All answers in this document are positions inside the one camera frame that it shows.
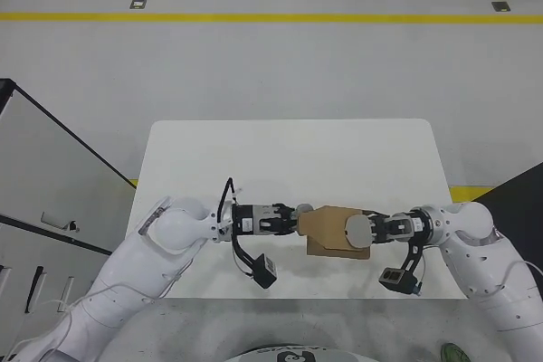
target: white tabletop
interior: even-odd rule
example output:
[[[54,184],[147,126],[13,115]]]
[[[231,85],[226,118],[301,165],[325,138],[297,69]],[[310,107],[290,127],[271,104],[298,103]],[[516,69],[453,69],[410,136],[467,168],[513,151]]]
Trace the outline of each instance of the white tabletop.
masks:
[[[130,232],[164,195],[215,207],[227,177],[243,204],[339,205],[383,213],[451,202],[428,122],[422,119],[194,120],[153,125],[130,215]],[[305,238],[244,236],[265,252],[278,280],[267,290],[241,274],[231,244],[209,243],[168,297],[413,298],[378,283],[399,268],[407,245],[373,245],[367,261],[306,255]],[[424,252],[421,298],[464,298],[436,249]],[[416,269],[419,277],[423,262]]]

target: yellow tape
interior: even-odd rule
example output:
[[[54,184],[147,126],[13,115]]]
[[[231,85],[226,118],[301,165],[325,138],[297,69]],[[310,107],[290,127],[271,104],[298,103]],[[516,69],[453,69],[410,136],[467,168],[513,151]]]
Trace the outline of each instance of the yellow tape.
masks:
[[[543,24],[543,15],[0,13],[0,22]]]
[[[452,186],[451,198],[454,203],[463,203],[466,201],[472,201],[475,198],[484,195],[491,191],[493,187],[487,186]]]

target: cable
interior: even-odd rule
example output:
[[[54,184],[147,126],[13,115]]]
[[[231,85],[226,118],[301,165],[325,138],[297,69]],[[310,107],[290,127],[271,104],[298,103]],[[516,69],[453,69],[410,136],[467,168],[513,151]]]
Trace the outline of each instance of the cable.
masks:
[[[225,198],[227,197],[227,192],[229,191],[230,187],[232,189],[233,202],[237,204],[237,199],[235,198],[235,188],[233,187],[233,179],[229,177],[227,179],[227,182],[225,183],[224,193],[221,195],[221,199],[219,200],[219,205],[217,206],[217,224],[221,223],[221,212],[224,209]]]
[[[248,277],[253,276],[250,272],[245,271],[241,266],[239,266],[239,263],[237,262],[237,258],[235,256],[235,250],[232,249],[232,255],[233,255],[233,261],[235,262],[235,265],[237,266],[237,269],[239,269],[243,274],[247,275]]]
[[[543,271],[537,266],[535,265],[534,263],[532,262],[527,262],[527,261],[515,261],[515,262],[512,262],[510,265],[509,265],[509,268],[507,268],[507,271],[505,272],[505,276],[503,278],[503,281],[500,283],[500,284],[497,284],[497,290],[495,291],[492,291],[490,292],[489,294],[485,294],[484,296],[485,297],[492,297],[493,295],[497,294],[498,292],[502,291],[504,288],[505,288],[505,283],[507,282],[507,280],[509,279],[509,276],[510,276],[510,272],[513,270],[513,267],[517,264],[527,264],[529,266],[532,266],[533,269],[535,269],[539,274],[541,274],[541,276],[543,277]]]
[[[221,199],[219,200],[219,205],[217,206],[217,226],[219,228],[219,233],[223,234],[224,231],[221,229],[221,213],[224,209],[225,204],[225,198],[227,197],[227,193],[229,192],[229,189],[232,190],[232,199],[233,203],[238,205],[237,198],[235,197],[235,188],[233,186],[233,179],[229,177],[227,179],[227,182],[225,183],[224,192],[221,195]],[[243,272],[243,274],[247,276],[252,276],[251,273],[244,271],[240,266],[235,257],[239,258],[248,268],[252,269],[253,263],[255,260],[248,254],[244,249],[242,249],[242,246],[237,241],[237,236],[233,235],[232,231],[232,251],[233,251],[233,260],[235,261],[235,264],[240,269],[240,271]]]
[[[20,328],[18,329],[18,332],[16,333],[16,336],[14,337],[14,341],[16,341],[18,339],[18,336],[20,336],[20,331],[22,330],[22,326],[24,325],[24,322],[30,318],[30,316],[32,316],[40,307],[46,305],[46,304],[49,304],[49,303],[60,303],[64,306],[64,310],[65,310],[65,314],[66,314],[66,310],[68,310],[68,308],[70,308],[70,306],[68,304],[66,304],[64,301],[62,300],[47,300],[47,301],[44,301],[38,305],[36,305],[34,308],[33,308],[33,311],[30,312],[30,315],[26,316],[26,318],[24,318],[24,320],[22,321],[22,323],[20,324]],[[8,361],[10,359],[10,357],[13,355],[14,351],[20,347],[20,345],[22,345],[23,343],[28,343],[28,342],[32,342],[34,340],[37,340],[37,339],[40,339],[40,338],[44,338],[46,337],[49,333],[51,333],[53,330],[55,330],[56,328],[58,328],[58,326],[62,323],[62,321],[64,320],[64,317],[66,317],[66,315],[63,314],[60,318],[59,318],[59,322],[56,324],[56,326],[54,326],[52,329],[49,329],[47,330],[46,332],[44,332],[42,335],[38,336],[38,337],[34,337],[34,338],[28,338],[28,339],[23,339],[21,341],[19,341],[18,343],[14,344],[13,347],[11,347],[9,349],[9,352],[8,354],[6,354],[4,356],[4,358],[2,358],[2,362],[5,362],[5,361]],[[70,324],[72,324],[72,314],[70,315]],[[71,331],[70,329],[70,326],[69,328],[67,329],[66,333],[64,334],[64,336],[62,337],[62,340],[65,340],[67,338],[67,336],[69,335],[69,332]],[[62,344],[59,343],[59,345],[54,348],[53,350],[51,350],[48,354],[48,356],[46,357],[46,359],[48,357],[51,356],[52,353],[54,353],[54,350],[57,349],[58,347],[60,347]]]
[[[420,282],[422,283],[424,281],[424,276],[426,275],[426,258],[424,257],[424,251],[431,248],[436,248],[436,245],[426,245],[423,248],[423,276],[420,277]]]
[[[423,253],[423,276],[420,277],[420,282],[424,281],[425,275],[426,275],[426,258],[424,257],[424,253]]]

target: cardboard box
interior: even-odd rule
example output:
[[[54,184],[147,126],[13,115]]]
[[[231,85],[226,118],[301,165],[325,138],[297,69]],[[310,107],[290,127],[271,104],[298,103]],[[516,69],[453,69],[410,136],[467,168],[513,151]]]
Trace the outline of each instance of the cardboard box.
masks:
[[[360,209],[322,206],[301,214],[298,234],[307,236],[307,254],[349,259],[369,259],[370,248],[358,249],[346,238],[346,221]]]

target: gray floor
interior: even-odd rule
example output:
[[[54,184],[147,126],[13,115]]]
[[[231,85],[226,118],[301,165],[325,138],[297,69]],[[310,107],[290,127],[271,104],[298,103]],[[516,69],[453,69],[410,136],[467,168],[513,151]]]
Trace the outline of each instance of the gray floor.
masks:
[[[510,358],[467,300],[162,300],[143,310],[101,362],[225,361],[249,348],[295,343],[382,362],[438,362],[442,343],[472,361]]]

